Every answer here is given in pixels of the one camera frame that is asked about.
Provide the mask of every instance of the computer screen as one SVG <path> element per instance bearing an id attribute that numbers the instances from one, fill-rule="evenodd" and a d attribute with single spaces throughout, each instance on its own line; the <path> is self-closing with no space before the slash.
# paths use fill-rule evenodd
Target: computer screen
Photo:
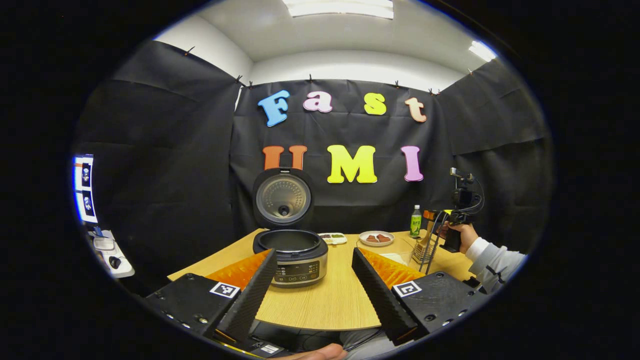
<path id="1" fill-rule="evenodd" d="M 76 208 L 83 222 L 98 224 L 93 208 L 92 194 L 92 154 L 77 154 L 74 156 L 74 195 Z"/>

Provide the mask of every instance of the computer mouse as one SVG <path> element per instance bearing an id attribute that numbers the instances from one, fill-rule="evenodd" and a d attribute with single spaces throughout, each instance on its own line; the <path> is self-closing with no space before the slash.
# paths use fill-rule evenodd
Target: computer mouse
<path id="1" fill-rule="evenodd" d="M 116 258 L 115 256 L 109 257 L 109 264 L 112 268 L 117 269 L 120 264 L 122 264 L 122 260 Z"/>

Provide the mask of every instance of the bottle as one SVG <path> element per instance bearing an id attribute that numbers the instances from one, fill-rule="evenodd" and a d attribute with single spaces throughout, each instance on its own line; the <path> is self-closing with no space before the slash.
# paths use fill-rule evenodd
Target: bottle
<path id="1" fill-rule="evenodd" d="M 413 207 L 415 210 L 411 214 L 411 227 L 409 230 L 409 236 L 414 239 L 420 238 L 420 224 L 422 223 L 422 215 L 420 214 L 420 205 Z"/>

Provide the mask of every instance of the white ceiling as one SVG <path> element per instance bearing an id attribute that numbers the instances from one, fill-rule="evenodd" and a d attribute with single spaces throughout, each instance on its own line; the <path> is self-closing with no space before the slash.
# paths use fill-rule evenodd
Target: white ceiling
<path id="1" fill-rule="evenodd" d="M 326 14 L 292 18 L 282 0 L 226 0 L 197 15 L 253 61 L 323 50 L 369 50 L 432 61 L 460 72 L 484 60 L 468 49 L 472 36 L 417 0 L 394 0 L 394 19 Z"/>

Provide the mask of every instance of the ceiling light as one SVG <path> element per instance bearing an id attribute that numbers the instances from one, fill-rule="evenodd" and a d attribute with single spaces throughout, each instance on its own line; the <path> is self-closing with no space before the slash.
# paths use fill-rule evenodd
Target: ceiling light
<path id="1" fill-rule="evenodd" d="M 472 41 L 469 51 L 478 55 L 482 60 L 489 62 L 495 59 L 495 53 L 491 51 L 486 45 L 478 41 Z"/>
<path id="2" fill-rule="evenodd" d="M 282 0 L 292 17 L 323 13 L 351 13 L 384 19 L 394 18 L 390 0 Z"/>

